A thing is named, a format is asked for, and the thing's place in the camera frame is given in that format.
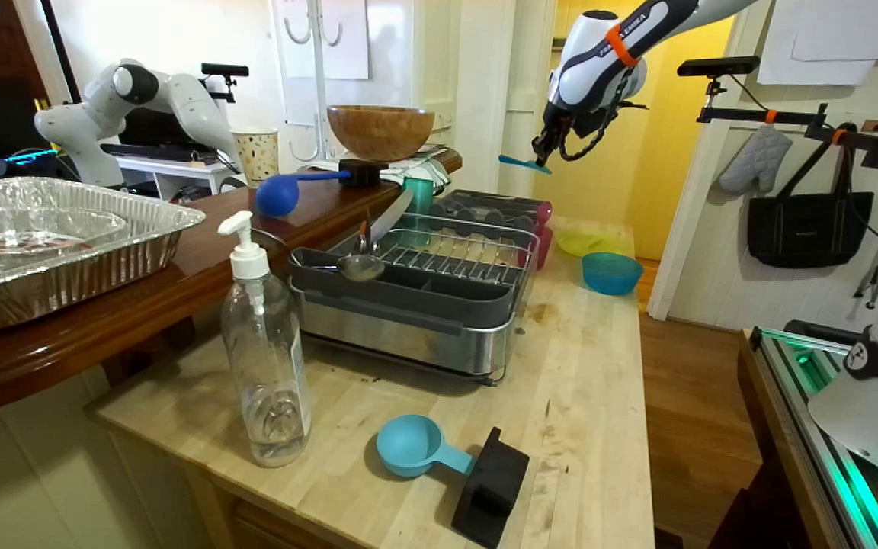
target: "white robot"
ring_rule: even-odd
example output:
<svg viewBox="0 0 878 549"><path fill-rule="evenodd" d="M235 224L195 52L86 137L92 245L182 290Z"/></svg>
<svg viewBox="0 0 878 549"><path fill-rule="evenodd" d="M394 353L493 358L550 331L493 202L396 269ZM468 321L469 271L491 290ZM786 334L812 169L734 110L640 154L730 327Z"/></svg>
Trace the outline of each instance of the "white robot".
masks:
<svg viewBox="0 0 878 549"><path fill-rule="evenodd" d="M532 142L534 164L555 151L564 161L584 160L645 86L645 61L663 39L742 12L754 0L648 0L631 17L584 12L569 28L560 61L553 74L543 133ZM584 154L566 154L564 137L595 135ZM878 314L862 342L845 358L838 377L812 402L812 417L845 448L878 468Z"/></svg>
<svg viewBox="0 0 878 549"><path fill-rule="evenodd" d="M124 178L117 160L101 151L101 142L122 135L124 116L137 107L173 114L195 143L225 154L241 169L231 129L212 93L188 74L165 79L137 61L101 70L84 103L39 110L33 123L49 143L69 154L84 184L120 185Z"/></svg>

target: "pump bottle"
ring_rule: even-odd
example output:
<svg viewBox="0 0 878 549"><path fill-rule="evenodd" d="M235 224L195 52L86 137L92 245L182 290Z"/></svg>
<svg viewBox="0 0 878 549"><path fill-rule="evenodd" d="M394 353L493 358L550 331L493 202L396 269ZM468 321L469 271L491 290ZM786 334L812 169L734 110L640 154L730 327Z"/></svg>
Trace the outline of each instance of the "pump bottle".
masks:
<svg viewBox="0 0 878 549"><path fill-rule="evenodd" d="M224 305L224 342L253 460L281 468L307 443L310 402L297 300L250 237L250 221L250 210L238 210L220 224L220 235L238 235L228 256L231 290Z"/></svg>

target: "blue bowl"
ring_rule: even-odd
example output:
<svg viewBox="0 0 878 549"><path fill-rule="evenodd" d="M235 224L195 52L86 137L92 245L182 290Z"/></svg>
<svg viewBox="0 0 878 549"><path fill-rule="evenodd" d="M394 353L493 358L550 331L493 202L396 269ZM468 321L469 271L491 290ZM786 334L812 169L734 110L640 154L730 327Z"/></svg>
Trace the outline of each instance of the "blue bowl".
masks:
<svg viewBox="0 0 878 549"><path fill-rule="evenodd" d="M645 265L631 256L619 256L619 253L584 256L586 287L603 296L627 296L633 284L640 280L640 274L645 274Z"/></svg>

